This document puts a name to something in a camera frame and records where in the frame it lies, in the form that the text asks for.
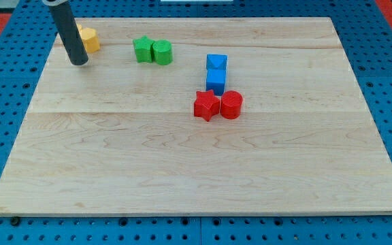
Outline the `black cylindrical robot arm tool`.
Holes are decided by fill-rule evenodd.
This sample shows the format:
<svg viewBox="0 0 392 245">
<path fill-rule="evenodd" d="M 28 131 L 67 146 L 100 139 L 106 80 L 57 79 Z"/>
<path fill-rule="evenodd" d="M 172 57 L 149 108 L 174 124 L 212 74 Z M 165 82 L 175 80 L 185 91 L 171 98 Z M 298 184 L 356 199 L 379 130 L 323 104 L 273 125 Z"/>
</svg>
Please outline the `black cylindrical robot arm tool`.
<svg viewBox="0 0 392 245">
<path fill-rule="evenodd" d="M 74 14 L 68 0 L 42 0 L 50 11 L 58 34 L 72 65 L 81 66 L 88 62 L 88 55 Z"/>
</svg>

